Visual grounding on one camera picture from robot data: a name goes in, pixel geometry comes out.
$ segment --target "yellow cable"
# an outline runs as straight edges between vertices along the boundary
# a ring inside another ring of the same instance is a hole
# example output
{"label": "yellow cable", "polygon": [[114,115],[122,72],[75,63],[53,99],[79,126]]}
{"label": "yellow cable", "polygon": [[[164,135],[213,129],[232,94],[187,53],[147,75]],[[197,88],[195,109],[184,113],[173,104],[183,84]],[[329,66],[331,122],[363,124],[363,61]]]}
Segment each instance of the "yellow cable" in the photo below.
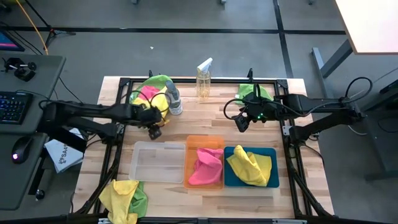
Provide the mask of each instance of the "yellow cable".
{"label": "yellow cable", "polygon": [[48,55],[48,54],[49,54],[49,50],[48,50],[47,47],[45,46],[45,43],[44,43],[44,40],[43,40],[42,35],[40,34],[39,30],[37,30],[37,27],[36,27],[35,24],[33,23],[32,19],[29,17],[29,15],[26,13],[25,9],[24,9],[24,8],[22,7],[22,5],[19,3],[19,1],[18,1],[18,0],[16,0],[16,1],[17,1],[17,3],[18,3],[19,7],[22,9],[22,12],[24,12],[25,16],[26,16],[27,19],[29,20],[29,22],[30,22],[30,23],[32,24],[32,26],[35,28],[36,33],[37,33],[37,35],[39,35],[40,40],[42,41],[42,44],[43,44],[43,46],[44,46],[45,54]]}

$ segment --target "wooden table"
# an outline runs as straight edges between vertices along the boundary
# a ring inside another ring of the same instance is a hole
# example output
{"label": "wooden table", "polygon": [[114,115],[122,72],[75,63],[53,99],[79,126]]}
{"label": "wooden table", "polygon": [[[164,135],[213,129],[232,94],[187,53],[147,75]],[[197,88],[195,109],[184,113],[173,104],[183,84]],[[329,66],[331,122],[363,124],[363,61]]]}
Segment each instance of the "wooden table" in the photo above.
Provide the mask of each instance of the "wooden table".
{"label": "wooden table", "polygon": [[[104,77],[98,103],[112,105],[116,100],[120,77]],[[306,94],[302,79],[288,79],[291,93]],[[268,121],[265,124],[251,123],[245,133],[240,133],[234,121],[223,115],[224,104],[234,98],[237,84],[212,84],[210,97],[200,100],[196,97],[195,84],[178,83],[177,88],[183,102],[183,113],[179,116],[167,115],[170,123],[162,128],[162,136],[157,142],[185,142],[191,134],[220,135],[227,146],[241,144],[247,147],[273,147],[277,151],[280,187],[225,187],[223,190],[188,190],[183,184],[146,182],[144,192],[148,196],[147,217],[211,217],[211,218],[293,218],[286,162],[279,123]],[[273,96],[274,87],[263,85]],[[238,111],[237,105],[230,105],[230,116]],[[100,123],[106,119],[95,119]],[[297,125],[312,122],[311,116],[296,119]],[[136,141],[150,141],[148,132],[136,127],[126,129],[118,180],[128,179],[132,151]],[[308,145],[318,150],[318,143]],[[76,185],[73,204],[79,209],[93,193],[100,179],[105,145],[93,144],[86,150],[79,179]],[[324,208],[333,213],[328,184],[322,160],[313,152],[303,148],[302,160],[308,188]],[[302,193],[298,190],[300,208],[304,211]]]}
{"label": "wooden table", "polygon": [[326,78],[352,52],[358,55],[398,54],[398,1],[335,0],[348,39],[324,63],[317,47],[312,54],[318,68],[323,93],[333,98]]}

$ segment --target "black desk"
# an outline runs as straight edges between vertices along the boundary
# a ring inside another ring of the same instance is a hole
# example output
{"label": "black desk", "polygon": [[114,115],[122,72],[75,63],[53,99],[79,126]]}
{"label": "black desk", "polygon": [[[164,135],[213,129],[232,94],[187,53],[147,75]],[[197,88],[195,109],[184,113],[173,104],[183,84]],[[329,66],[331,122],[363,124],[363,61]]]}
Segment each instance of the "black desk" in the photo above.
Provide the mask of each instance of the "black desk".
{"label": "black desk", "polygon": [[[29,82],[16,78],[13,71],[0,72],[1,91],[22,89],[34,91],[49,98],[65,64],[65,58],[60,56],[0,54],[0,57],[6,60],[9,57],[19,57],[25,63],[35,62],[37,64],[36,76]],[[39,160],[47,138],[45,134],[35,133],[42,116],[38,102],[43,99],[42,96],[34,96],[22,125],[0,124],[0,144],[2,146],[0,150],[0,180],[3,181],[0,185],[0,210],[19,208]],[[31,145],[28,160],[17,165],[11,161],[11,150],[14,143],[24,135],[32,135],[34,141]]]}

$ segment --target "yellow cloth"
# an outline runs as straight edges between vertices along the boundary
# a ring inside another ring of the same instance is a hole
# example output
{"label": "yellow cloth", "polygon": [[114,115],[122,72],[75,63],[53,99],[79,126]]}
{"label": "yellow cloth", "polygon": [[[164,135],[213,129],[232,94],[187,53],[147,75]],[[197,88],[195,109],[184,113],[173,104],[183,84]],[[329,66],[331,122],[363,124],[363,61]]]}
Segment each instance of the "yellow cloth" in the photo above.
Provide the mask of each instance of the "yellow cloth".
{"label": "yellow cloth", "polygon": [[[162,90],[160,90],[158,93],[165,93],[167,90],[167,87],[165,86]],[[152,98],[149,100],[152,100],[152,106],[157,107],[160,111],[162,112],[162,117],[163,119],[166,117],[167,115],[167,108],[169,107],[169,104],[167,103],[167,99],[166,96],[164,94],[160,94],[155,96],[155,98]],[[139,97],[137,97],[133,102],[134,105],[141,105],[141,104],[145,104],[145,106],[147,108],[149,108],[149,102],[147,100],[143,100]],[[163,125],[163,124],[167,124],[169,121],[168,120],[162,120],[161,122],[159,122],[158,124]]]}
{"label": "yellow cloth", "polygon": [[232,170],[243,182],[266,186],[271,176],[272,161],[269,156],[262,156],[252,152],[246,153],[242,146],[236,146],[234,154],[227,158]]}
{"label": "yellow cloth", "polygon": [[137,223],[137,214],[128,214],[131,199],[137,187],[136,180],[112,180],[99,195],[102,204],[109,211],[108,219],[113,224]]}

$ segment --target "spray bottle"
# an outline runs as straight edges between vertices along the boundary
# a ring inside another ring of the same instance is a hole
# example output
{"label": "spray bottle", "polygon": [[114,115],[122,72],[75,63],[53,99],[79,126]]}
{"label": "spray bottle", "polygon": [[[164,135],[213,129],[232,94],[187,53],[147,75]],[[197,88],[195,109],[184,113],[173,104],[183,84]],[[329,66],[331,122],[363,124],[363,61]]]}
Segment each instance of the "spray bottle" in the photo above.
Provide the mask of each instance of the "spray bottle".
{"label": "spray bottle", "polygon": [[211,76],[209,67],[212,61],[213,59],[209,58],[197,67],[197,95],[200,98],[208,98],[210,94]]}
{"label": "spray bottle", "polygon": [[169,102],[169,110],[172,115],[179,115],[182,113],[182,103],[181,103],[181,97],[180,97],[180,92],[178,89],[175,87],[174,83],[170,80],[166,81],[166,87],[167,90],[165,92],[166,95],[170,97],[172,100]]}

